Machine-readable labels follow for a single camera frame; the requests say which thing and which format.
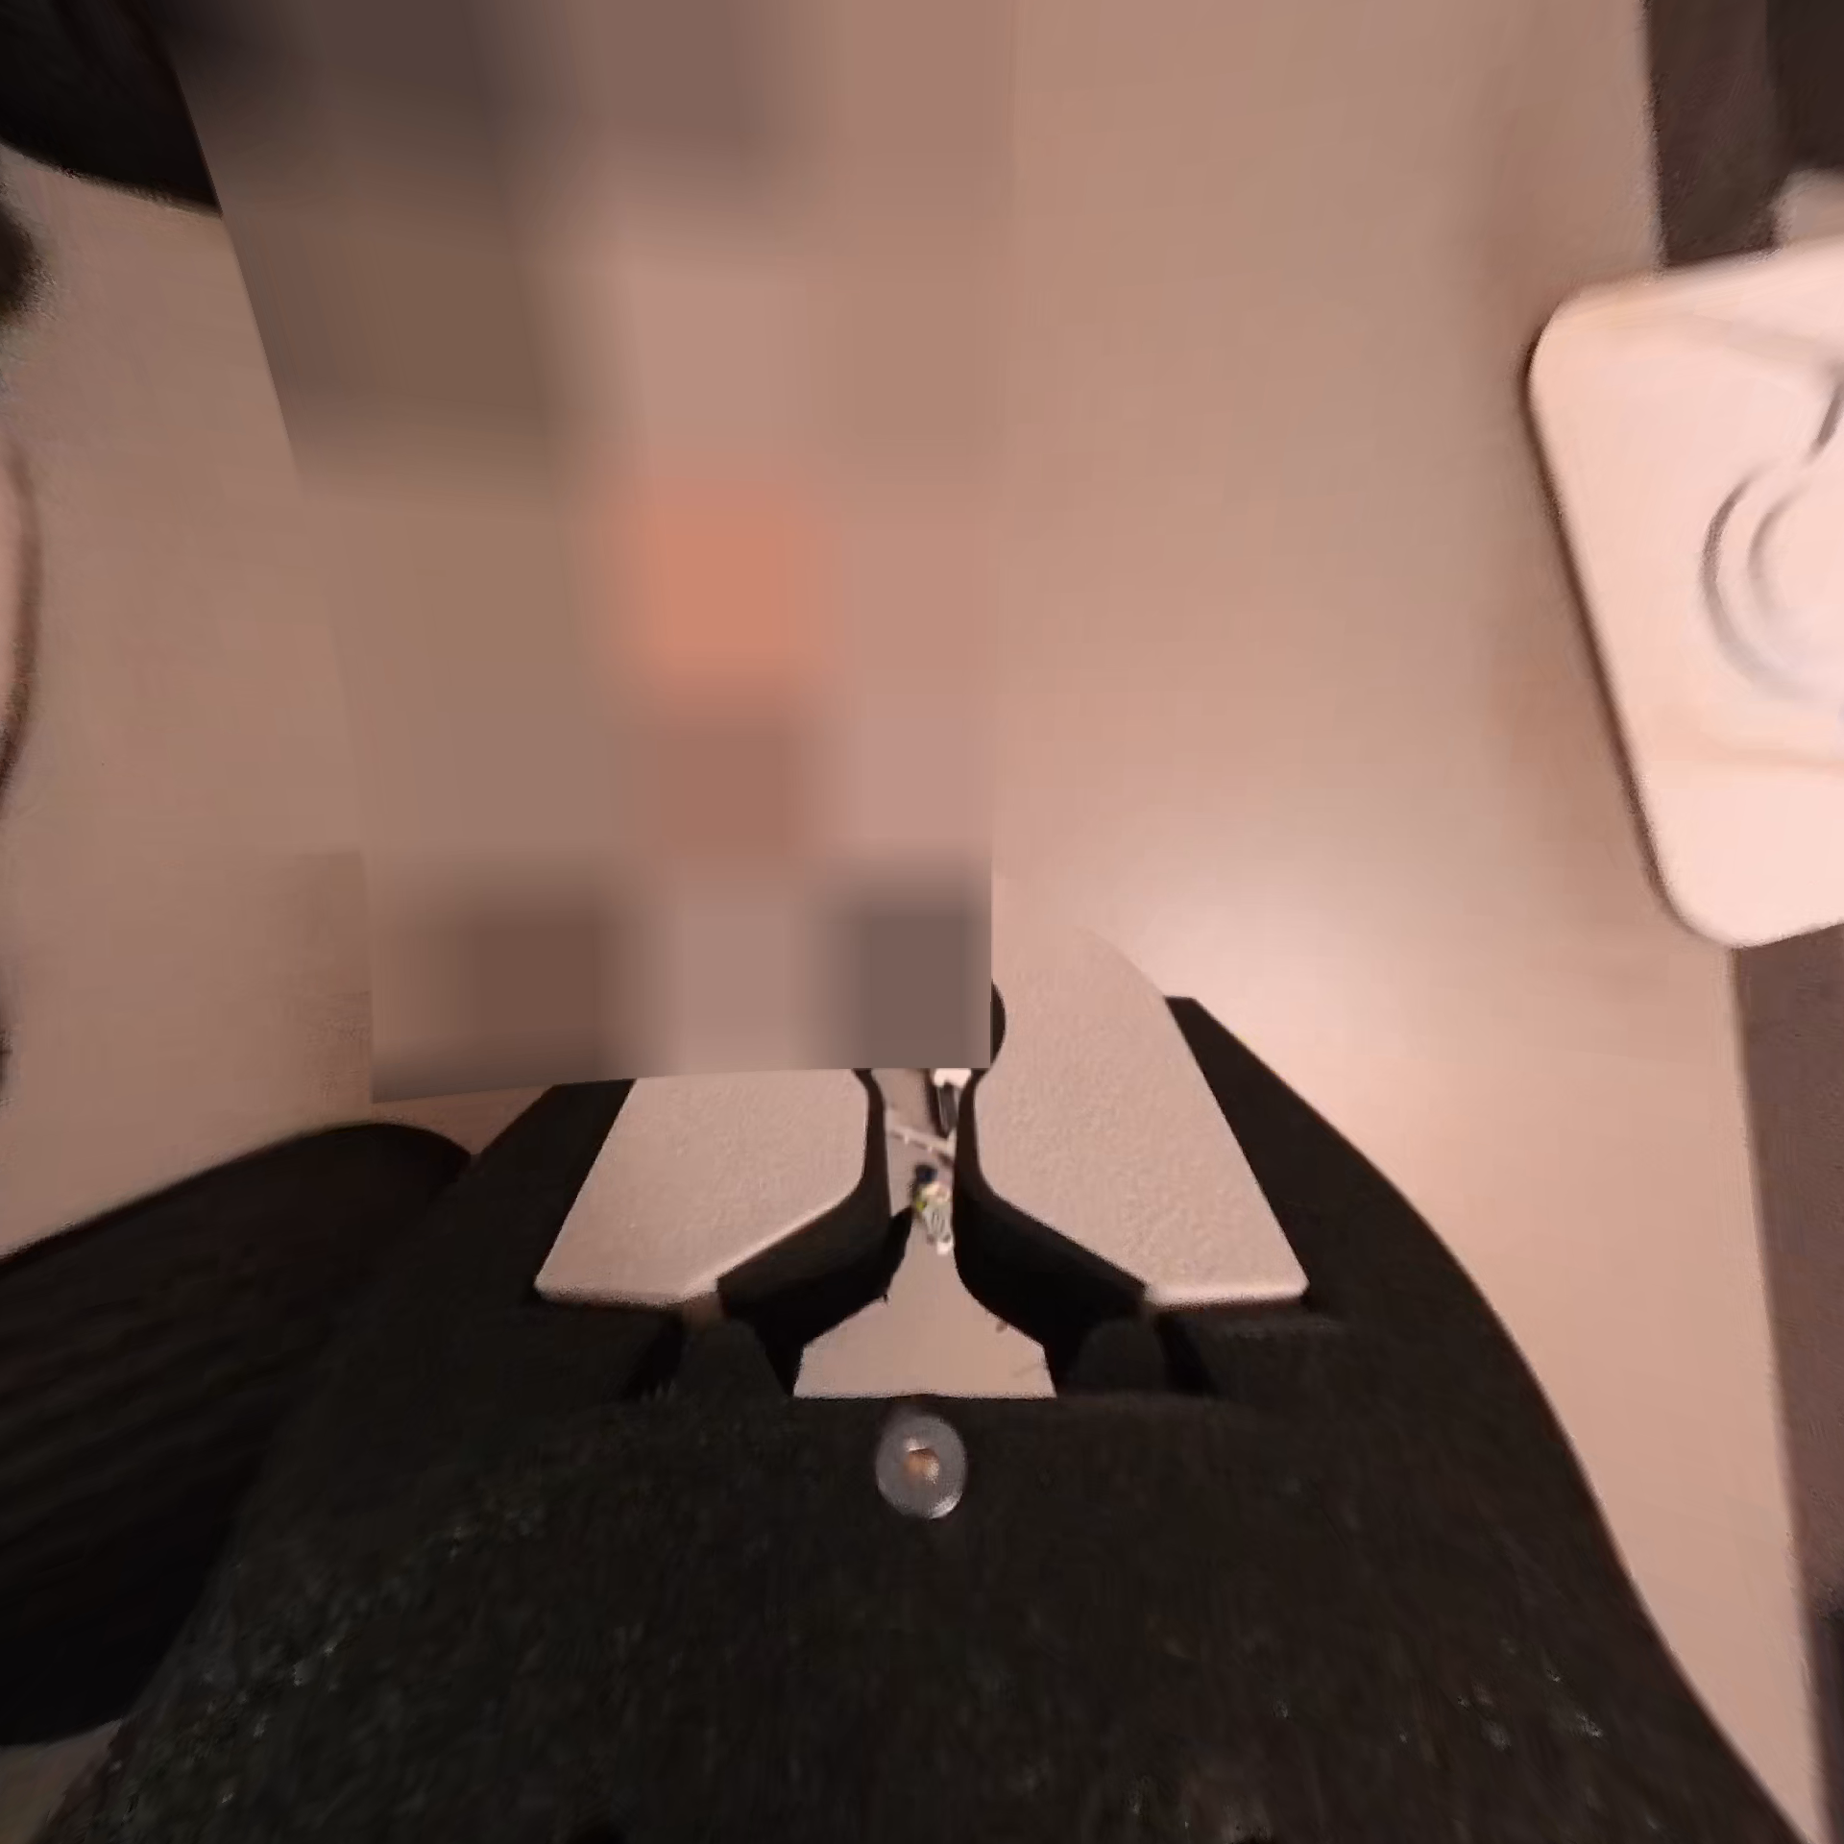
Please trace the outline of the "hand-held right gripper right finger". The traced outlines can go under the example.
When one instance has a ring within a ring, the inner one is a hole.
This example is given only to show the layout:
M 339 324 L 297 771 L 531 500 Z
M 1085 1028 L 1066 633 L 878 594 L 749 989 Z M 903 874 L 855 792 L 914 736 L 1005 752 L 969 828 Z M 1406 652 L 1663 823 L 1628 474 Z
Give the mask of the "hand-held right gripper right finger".
M 1171 1003 L 1016 883 L 988 900 L 1001 1039 L 956 1136 L 956 1254 L 1047 1266 L 1101 1303 L 1241 1312 L 1308 1281 Z

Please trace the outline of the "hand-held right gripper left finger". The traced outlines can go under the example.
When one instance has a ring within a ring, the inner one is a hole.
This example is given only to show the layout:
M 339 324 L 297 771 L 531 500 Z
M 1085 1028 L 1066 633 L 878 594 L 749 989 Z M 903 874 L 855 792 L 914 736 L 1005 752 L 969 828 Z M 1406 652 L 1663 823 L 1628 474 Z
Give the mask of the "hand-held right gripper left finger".
M 867 1074 L 633 1083 L 536 1275 L 548 1303 L 753 1305 L 874 1266 L 888 1136 Z

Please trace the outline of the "white stand base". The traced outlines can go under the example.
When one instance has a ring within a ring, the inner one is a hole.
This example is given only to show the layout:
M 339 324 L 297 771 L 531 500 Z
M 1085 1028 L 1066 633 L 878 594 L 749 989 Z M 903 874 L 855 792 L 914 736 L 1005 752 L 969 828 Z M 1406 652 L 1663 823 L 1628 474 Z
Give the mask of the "white stand base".
M 1836 929 L 1840 240 L 1573 298 L 1527 405 L 1673 914 Z

